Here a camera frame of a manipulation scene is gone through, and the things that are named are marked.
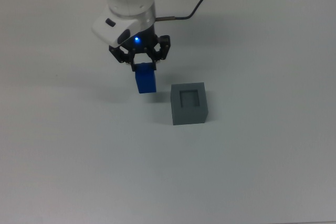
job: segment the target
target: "white background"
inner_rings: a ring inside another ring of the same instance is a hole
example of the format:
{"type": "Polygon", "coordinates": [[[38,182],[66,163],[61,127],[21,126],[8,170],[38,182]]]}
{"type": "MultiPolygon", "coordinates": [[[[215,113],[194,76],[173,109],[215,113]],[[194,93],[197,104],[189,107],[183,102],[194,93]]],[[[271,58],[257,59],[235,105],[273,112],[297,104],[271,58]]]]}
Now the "white background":
{"type": "MultiPolygon", "coordinates": [[[[158,16],[198,0],[156,0],[158,16]]],[[[336,0],[206,0],[159,23],[157,94],[90,31],[106,0],[0,0],[0,220],[336,219],[336,0]],[[173,126],[173,83],[205,124],[173,126]]]]}

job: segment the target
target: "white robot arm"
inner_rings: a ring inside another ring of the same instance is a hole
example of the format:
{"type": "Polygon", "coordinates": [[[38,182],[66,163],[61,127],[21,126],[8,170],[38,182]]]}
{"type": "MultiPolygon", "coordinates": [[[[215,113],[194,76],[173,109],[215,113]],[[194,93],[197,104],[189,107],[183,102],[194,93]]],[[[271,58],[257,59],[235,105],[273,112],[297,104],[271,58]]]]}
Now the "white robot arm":
{"type": "Polygon", "coordinates": [[[164,60],[170,49],[169,36],[158,37],[154,23],[154,0],[108,0],[92,27],[93,32],[109,45],[118,62],[131,65],[139,93],[156,92],[156,63],[164,60]],[[154,48],[157,44],[160,44],[159,51],[154,48]],[[136,54],[147,54],[152,62],[135,64],[136,54]]]}
{"type": "Polygon", "coordinates": [[[150,28],[155,22],[154,0],[108,0],[92,30],[111,47],[150,28]]]}

